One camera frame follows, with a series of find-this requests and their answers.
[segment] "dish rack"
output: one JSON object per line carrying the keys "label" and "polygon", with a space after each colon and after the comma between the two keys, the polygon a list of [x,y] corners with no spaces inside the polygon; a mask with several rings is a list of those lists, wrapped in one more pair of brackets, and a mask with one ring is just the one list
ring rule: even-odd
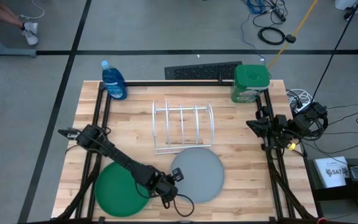
{"label": "dish rack", "polygon": [[[192,110],[195,116],[195,144],[187,145],[184,144],[184,120],[183,120],[183,111]],[[180,121],[181,121],[181,146],[171,146],[171,140],[169,136],[169,114],[170,111],[179,111],[180,113]],[[210,119],[210,142],[209,144],[199,144],[199,113],[205,111],[209,114]],[[167,147],[157,147],[156,142],[156,130],[155,130],[155,117],[157,113],[164,113],[166,119],[166,144]],[[179,153],[183,149],[193,148],[193,147],[212,147],[212,142],[214,140],[215,134],[215,125],[214,125],[214,113],[212,110],[212,106],[208,104],[207,106],[197,106],[183,108],[181,105],[178,108],[170,108],[168,102],[165,101],[165,108],[157,108],[155,101],[153,102],[153,139],[154,139],[154,148],[155,154],[172,154]]]}

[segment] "green plate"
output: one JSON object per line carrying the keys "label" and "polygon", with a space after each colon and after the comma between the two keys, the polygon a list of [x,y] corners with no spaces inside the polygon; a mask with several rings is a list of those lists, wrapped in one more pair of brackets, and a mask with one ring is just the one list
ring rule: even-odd
{"label": "green plate", "polygon": [[[138,185],[143,195],[148,191]],[[96,199],[101,209],[115,217],[128,217],[140,212],[148,198],[140,196],[130,172],[113,162],[101,172],[96,181]]]}

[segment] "gray floor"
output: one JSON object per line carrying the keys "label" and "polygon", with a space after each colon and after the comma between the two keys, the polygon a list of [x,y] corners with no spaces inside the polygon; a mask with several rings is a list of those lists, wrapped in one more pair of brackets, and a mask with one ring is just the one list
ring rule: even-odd
{"label": "gray floor", "polygon": [[[28,1],[5,1],[14,12],[35,16]],[[70,50],[85,0],[35,0],[46,10],[39,19],[37,50]],[[290,11],[280,27],[292,33],[312,0],[287,0]],[[238,0],[93,0],[80,50],[177,50],[250,49],[242,43],[240,24],[248,10]],[[333,49],[346,22],[334,1],[319,1],[290,49]],[[259,23],[268,22],[260,18]],[[258,40],[251,21],[244,25],[245,38],[258,49],[280,49]],[[9,47],[25,47],[19,30],[0,22],[0,41]],[[340,49],[358,49],[358,15]],[[270,62],[274,55],[264,55]],[[44,137],[68,56],[0,57],[0,223],[17,222]],[[329,55],[283,55],[271,69],[274,79],[287,88],[313,92]],[[101,78],[100,62],[116,65],[127,80],[163,80],[164,67],[198,63],[259,63],[257,55],[152,55],[76,56],[65,91],[30,221],[50,217],[58,187],[67,141],[57,129],[72,125],[82,82]],[[316,98],[328,106],[358,103],[358,55],[336,55]],[[329,112],[331,120],[357,111],[346,108]],[[329,127],[330,132],[358,130],[355,118]],[[335,151],[358,143],[358,136],[325,136],[319,146]],[[309,158],[325,157],[308,149]],[[358,148],[335,156],[358,157]],[[351,213],[342,221],[358,223],[358,209],[350,202],[323,204],[327,218]]]}

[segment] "white sneaker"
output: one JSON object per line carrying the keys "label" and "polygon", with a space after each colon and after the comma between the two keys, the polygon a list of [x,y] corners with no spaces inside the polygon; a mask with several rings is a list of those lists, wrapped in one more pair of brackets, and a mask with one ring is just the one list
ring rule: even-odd
{"label": "white sneaker", "polygon": [[30,46],[37,44],[39,41],[37,39],[37,37],[31,31],[24,30],[24,31],[22,31],[22,34],[25,36],[25,38],[27,39],[27,42]]}
{"label": "white sneaker", "polygon": [[33,34],[37,34],[37,22],[25,22],[24,29],[31,31]]}

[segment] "gray plate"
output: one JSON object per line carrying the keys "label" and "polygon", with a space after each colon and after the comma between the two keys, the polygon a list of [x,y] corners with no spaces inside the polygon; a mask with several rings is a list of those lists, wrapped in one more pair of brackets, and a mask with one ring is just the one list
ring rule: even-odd
{"label": "gray plate", "polygon": [[184,176],[184,180],[176,183],[179,194],[188,196],[194,203],[212,200],[223,188],[223,164],[209,149],[192,148],[180,152],[171,170],[177,167]]}

